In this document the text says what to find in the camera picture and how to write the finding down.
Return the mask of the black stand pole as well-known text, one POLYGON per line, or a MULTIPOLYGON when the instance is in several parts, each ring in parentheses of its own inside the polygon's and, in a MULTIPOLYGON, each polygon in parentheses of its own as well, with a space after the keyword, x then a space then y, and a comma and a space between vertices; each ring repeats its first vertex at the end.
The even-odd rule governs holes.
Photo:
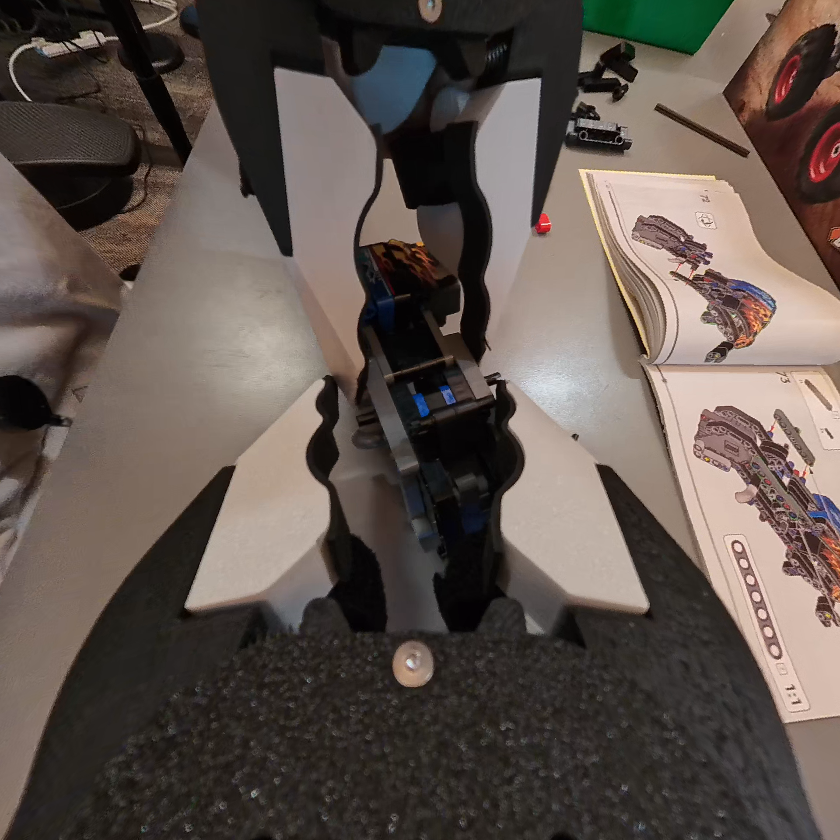
POLYGON ((129 60, 130 69, 150 109, 171 142, 181 165, 185 165, 193 147, 173 99, 154 68, 150 43, 131 2, 100 1, 99 4, 129 60))

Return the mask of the white power strip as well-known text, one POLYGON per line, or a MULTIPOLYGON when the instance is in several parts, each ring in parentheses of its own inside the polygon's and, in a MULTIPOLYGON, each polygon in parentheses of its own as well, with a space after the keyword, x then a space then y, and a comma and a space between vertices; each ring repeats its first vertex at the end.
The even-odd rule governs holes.
POLYGON ((88 29, 82 30, 75 38, 63 40, 49 40, 44 37, 32 38, 27 46, 42 57, 54 59, 101 49, 110 40, 111 38, 101 31, 88 29))

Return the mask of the black flame-printed lego model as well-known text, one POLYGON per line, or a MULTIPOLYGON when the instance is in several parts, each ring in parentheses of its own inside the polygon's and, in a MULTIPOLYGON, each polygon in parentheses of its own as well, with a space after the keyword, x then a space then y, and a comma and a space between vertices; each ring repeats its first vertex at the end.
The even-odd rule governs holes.
POLYGON ((444 560, 487 530, 501 483, 495 393, 461 334, 445 332, 460 314, 461 285, 423 244, 360 246, 355 265, 365 294, 357 418, 378 422, 414 534, 444 560))

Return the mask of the black lego beam assembly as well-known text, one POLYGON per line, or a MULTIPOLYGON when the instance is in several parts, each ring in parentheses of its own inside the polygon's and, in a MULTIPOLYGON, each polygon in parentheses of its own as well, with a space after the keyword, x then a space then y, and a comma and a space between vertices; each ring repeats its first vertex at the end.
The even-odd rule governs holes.
POLYGON ((633 140, 627 127, 603 121, 594 106, 580 101, 570 116, 565 143, 571 148, 623 154, 632 148, 633 140))

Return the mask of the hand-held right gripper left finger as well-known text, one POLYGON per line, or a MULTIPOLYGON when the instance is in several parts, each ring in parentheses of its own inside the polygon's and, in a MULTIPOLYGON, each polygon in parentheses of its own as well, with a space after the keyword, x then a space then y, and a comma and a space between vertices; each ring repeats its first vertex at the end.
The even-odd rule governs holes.
POLYGON ((299 624, 338 580, 342 510, 331 473, 339 389, 315 381, 238 458, 185 599, 189 613, 257 606, 299 624))

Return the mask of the lego instruction booklet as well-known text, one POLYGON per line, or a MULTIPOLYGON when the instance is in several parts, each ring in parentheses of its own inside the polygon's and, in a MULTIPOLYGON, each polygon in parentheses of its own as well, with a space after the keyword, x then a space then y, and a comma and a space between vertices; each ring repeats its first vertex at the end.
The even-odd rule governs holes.
POLYGON ((723 180, 580 174, 710 582, 783 721, 838 718, 838 298, 723 180))

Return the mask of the black mesh office chair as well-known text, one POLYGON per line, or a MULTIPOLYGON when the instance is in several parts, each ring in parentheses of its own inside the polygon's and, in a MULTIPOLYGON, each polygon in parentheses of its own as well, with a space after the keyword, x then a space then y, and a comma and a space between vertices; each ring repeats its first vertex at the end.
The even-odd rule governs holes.
POLYGON ((65 104, 1 102, 1 152, 77 231, 132 200, 142 143, 127 122, 65 104))

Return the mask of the long black lego axle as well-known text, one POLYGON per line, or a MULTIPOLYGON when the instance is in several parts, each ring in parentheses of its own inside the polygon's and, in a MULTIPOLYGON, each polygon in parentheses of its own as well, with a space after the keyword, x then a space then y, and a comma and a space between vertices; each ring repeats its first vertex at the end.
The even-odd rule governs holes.
POLYGON ((656 103, 654 106, 654 110, 670 120, 673 123, 676 123, 690 132, 693 132, 700 137, 703 137, 714 144, 719 145, 720 147, 746 159, 750 156, 750 150, 740 143, 734 142, 730 140, 728 137, 724 136, 723 134, 709 129, 707 126, 698 123, 697 121, 688 118, 687 116, 679 113, 678 111, 673 110, 672 108, 667 107, 663 103, 656 103))

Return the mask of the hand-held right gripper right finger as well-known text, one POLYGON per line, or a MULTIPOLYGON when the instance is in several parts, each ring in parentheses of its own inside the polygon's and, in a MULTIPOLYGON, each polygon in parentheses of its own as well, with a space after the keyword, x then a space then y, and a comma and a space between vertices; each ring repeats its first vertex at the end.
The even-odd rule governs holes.
POLYGON ((531 632, 552 632, 570 607, 643 615, 649 601, 595 459, 514 384, 509 432, 524 456, 501 497, 500 588, 531 632))

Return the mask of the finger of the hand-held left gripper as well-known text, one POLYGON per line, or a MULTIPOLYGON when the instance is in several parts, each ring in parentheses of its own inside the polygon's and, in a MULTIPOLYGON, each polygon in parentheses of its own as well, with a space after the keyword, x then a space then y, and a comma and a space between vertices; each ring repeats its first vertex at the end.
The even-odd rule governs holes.
POLYGON ((382 180, 375 135, 330 77, 275 69, 290 273, 330 374, 351 403, 365 365, 358 228, 382 180))
POLYGON ((513 80, 471 93, 459 115, 469 126, 478 220, 487 246, 479 256, 476 335, 462 334, 476 361, 491 346, 532 233, 532 198, 542 82, 513 80))

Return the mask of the green storage box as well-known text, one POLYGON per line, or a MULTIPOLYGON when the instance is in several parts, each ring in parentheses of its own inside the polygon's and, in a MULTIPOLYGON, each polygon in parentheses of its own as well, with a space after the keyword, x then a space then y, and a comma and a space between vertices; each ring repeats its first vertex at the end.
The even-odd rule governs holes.
POLYGON ((693 55, 732 1, 583 1, 585 31, 693 55))

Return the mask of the monster truck lego box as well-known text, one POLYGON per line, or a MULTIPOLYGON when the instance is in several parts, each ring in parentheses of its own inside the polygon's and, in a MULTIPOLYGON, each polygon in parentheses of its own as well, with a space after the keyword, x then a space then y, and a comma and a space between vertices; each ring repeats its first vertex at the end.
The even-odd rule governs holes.
POLYGON ((839 2, 785 2, 723 92, 839 285, 839 2))

